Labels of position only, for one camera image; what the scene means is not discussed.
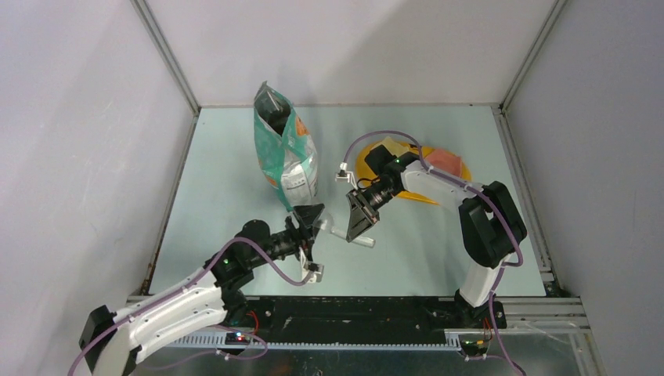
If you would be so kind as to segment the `green pet food bag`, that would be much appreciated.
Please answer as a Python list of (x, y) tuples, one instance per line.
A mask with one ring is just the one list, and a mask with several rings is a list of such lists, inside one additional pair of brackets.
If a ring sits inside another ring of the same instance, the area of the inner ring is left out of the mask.
[(254, 147), (258, 165), (289, 211), (313, 203), (319, 157), (313, 137), (293, 103), (262, 82), (253, 102)]

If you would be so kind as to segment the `clear plastic scoop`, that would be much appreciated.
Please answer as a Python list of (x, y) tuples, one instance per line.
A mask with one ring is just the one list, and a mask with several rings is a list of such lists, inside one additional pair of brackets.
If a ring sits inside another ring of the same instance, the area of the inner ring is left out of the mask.
[[(314, 228), (318, 231), (334, 235), (342, 240), (346, 240), (347, 237), (346, 229), (342, 228), (340, 224), (335, 222), (334, 216), (327, 209), (324, 209), (319, 218), (315, 221)], [(373, 248), (376, 241), (371, 237), (358, 236), (357, 238), (350, 240), (349, 243), (357, 244), (365, 248)]]

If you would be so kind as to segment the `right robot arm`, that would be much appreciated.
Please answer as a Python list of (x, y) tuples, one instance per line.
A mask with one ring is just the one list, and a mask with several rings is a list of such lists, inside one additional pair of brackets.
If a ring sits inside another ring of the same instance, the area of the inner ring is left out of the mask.
[(355, 186), (346, 197), (350, 216), (347, 242), (359, 239), (379, 220), (379, 210), (401, 193), (415, 193), (436, 204), (457, 204), (464, 248), (472, 262), (456, 292), (461, 300), (455, 315), (465, 327), (478, 326), (487, 316), (485, 304), (494, 293), (501, 268), (527, 237), (527, 229), (509, 189), (501, 182), (477, 184), (432, 166), (411, 149), (395, 154), (384, 143), (365, 156), (375, 175), (367, 186)]

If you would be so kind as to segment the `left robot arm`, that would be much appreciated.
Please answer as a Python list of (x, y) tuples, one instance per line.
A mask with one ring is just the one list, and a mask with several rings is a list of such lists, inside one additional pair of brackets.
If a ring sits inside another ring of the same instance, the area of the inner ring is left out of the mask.
[(177, 284), (117, 311), (102, 305), (88, 315), (79, 339), (74, 374), (86, 363), (94, 375), (130, 375), (157, 350), (204, 327), (238, 326), (246, 320), (242, 287), (254, 270), (269, 265), (283, 280), (300, 287), (316, 282), (323, 267), (312, 248), (324, 204), (297, 205), (274, 233), (262, 220), (241, 231), (201, 267)]

